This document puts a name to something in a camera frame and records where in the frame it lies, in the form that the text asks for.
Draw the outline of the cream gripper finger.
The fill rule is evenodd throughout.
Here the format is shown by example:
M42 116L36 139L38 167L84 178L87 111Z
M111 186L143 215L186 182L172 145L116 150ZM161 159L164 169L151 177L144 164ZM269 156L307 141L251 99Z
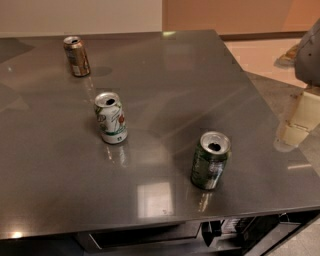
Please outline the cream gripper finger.
M320 88L307 87L295 99L280 130L280 140L297 147L320 124Z

